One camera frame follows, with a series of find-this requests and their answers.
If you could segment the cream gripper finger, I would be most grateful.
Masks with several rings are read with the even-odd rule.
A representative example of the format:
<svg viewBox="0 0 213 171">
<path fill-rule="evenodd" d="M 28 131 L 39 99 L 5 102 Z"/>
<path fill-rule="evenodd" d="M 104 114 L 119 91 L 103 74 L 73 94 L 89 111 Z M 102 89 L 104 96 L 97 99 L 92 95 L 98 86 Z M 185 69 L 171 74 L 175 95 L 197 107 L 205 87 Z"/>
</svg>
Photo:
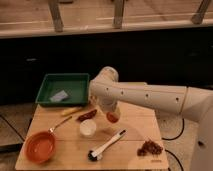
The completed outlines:
<svg viewBox="0 0 213 171">
<path fill-rule="evenodd" d="M 119 119 L 121 117 L 121 112 L 120 112 L 119 107 L 116 107 L 115 112 L 114 112 L 114 117 L 115 117 L 116 121 L 119 121 Z"/>
</svg>

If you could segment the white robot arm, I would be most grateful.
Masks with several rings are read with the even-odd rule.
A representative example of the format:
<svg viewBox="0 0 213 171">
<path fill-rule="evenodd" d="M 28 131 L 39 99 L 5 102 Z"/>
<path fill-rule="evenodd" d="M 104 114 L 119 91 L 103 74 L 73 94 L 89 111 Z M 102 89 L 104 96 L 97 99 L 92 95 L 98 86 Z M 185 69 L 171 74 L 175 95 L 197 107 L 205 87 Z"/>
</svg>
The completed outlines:
<svg viewBox="0 0 213 171">
<path fill-rule="evenodd" d="M 118 72 L 104 67 L 90 81 L 90 92 L 97 97 L 108 118 L 119 119 L 117 102 L 181 115 L 197 122 L 198 132 L 190 171 L 213 171 L 213 90 L 187 86 L 134 85 L 118 81 Z"/>
</svg>

